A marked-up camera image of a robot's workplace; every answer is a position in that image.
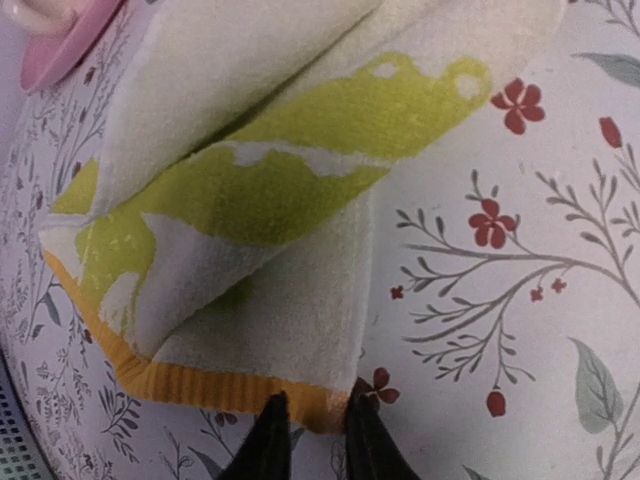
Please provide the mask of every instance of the red flower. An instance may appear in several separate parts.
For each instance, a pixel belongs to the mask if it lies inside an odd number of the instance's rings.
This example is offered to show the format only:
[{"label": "red flower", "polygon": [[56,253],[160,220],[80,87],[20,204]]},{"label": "red flower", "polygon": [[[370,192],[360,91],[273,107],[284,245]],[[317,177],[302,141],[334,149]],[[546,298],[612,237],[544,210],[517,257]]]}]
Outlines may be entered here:
[{"label": "red flower", "polygon": [[507,413],[507,401],[501,392],[494,390],[487,397],[487,409],[492,417],[503,417]]},{"label": "red flower", "polygon": [[524,120],[539,122],[544,119],[544,110],[538,106],[541,96],[537,85],[529,85],[525,89],[524,82],[516,78],[505,87],[504,95],[498,93],[491,103],[500,110],[508,110],[504,117],[505,126],[516,135],[522,135],[526,129]]},{"label": "red flower", "polygon": [[505,230],[513,232],[516,221],[508,215],[500,215],[500,205],[495,200],[482,200],[484,213],[476,213],[469,217],[469,226],[476,229],[476,243],[486,247],[489,241],[493,248],[502,248],[507,241]]},{"label": "red flower", "polygon": [[531,290],[531,301],[532,302],[541,302],[543,300],[542,292],[544,290],[542,287],[535,288]]},{"label": "red flower", "polygon": [[387,388],[391,375],[386,368],[377,368],[373,372],[373,386],[367,382],[364,378],[358,377],[354,391],[357,393],[364,393],[369,396],[371,404],[376,411],[380,410],[380,402],[391,405],[396,403],[400,398],[400,392],[395,388]]},{"label": "red flower", "polygon": [[213,419],[219,427],[224,427],[225,423],[228,423],[229,425],[235,425],[236,423],[238,423],[238,417],[236,417],[232,413],[218,412],[216,416],[213,417]]},{"label": "red flower", "polygon": [[401,300],[404,298],[404,287],[402,285],[391,289],[391,300]]},{"label": "red flower", "polygon": [[612,148],[622,147],[622,136],[620,130],[611,117],[600,119],[600,131],[602,136]]},{"label": "red flower", "polygon": [[562,293],[565,288],[567,288],[567,283],[563,282],[561,278],[556,278],[551,284],[551,289],[555,290],[556,293]]}]

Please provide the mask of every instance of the black object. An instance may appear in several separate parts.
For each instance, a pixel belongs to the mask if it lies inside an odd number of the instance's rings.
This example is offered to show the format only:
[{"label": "black object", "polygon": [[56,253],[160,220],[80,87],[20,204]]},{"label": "black object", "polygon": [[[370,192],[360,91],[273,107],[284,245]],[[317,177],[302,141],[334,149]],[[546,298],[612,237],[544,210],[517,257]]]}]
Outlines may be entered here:
[{"label": "black object", "polygon": [[[366,395],[354,393],[345,424],[348,480],[420,480]],[[218,480],[290,480],[287,395],[272,396]]]}]

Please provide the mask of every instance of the towel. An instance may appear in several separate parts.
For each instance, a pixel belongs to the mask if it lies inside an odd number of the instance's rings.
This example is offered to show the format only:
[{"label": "towel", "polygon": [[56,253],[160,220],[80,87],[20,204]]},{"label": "towel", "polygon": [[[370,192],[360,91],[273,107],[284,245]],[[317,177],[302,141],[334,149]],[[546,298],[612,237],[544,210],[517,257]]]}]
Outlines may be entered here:
[{"label": "towel", "polygon": [[45,257],[134,397],[337,432],[372,188],[547,44],[559,0],[168,0]]}]

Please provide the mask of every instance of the orange towel border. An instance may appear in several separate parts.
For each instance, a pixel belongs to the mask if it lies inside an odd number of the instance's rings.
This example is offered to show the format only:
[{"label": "orange towel border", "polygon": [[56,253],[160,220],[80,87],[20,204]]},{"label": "orange towel border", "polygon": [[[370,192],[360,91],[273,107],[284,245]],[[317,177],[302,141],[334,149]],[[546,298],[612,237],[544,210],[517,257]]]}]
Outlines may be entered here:
[{"label": "orange towel border", "polygon": [[291,421],[315,433],[342,432],[350,392],[331,391],[280,378],[153,363],[138,357],[124,338],[100,319],[62,262],[48,252],[44,256],[112,363],[122,388],[132,397],[258,415],[271,395],[285,391],[289,396]]}]

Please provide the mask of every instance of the yellow-green pattern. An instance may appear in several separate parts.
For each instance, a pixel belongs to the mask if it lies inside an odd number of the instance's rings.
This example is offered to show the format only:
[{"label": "yellow-green pattern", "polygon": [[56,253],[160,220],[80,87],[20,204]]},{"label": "yellow-green pattern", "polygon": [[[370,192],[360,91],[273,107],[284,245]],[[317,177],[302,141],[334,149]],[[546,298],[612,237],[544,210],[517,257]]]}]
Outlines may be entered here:
[{"label": "yellow-green pattern", "polygon": [[[477,92],[460,95],[458,80]],[[265,113],[231,138],[284,140],[343,154],[389,161],[414,157],[482,106],[491,94],[488,68],[471,58],[437,78],[423,75],[411,57],[386,53],[349,78],[322,84],[282,108]]]},{"label": "yellow-green pattern", "polygon": [[[471,98],[459,93],[463,77],[478,87]],[[384,54],[348,78],[266,112],[227,139],[266,144],[263,158],[238,164],[242,159],[233,143],[214,144],[167,168],[135,197],[92,222],[76,237],[84,265],[81,288],[100,305],[118,277],[131,272],[138,275],[137,295],[155,259],[155,238],[144,214],[180,220],[239,246],[279,247],[298,240],[371,188],[393,162],[418,155],[461,123],[490,91],[488,69],[473,59],[463,58],[433,79],[410,57]],[[324,149],[330,166],[355,153],[371,161],[336,170],[348,173],[317,175],[304,154],[281,151],[282,144]],[[86,214],[98,175],[92,160],[53,213]]]}]

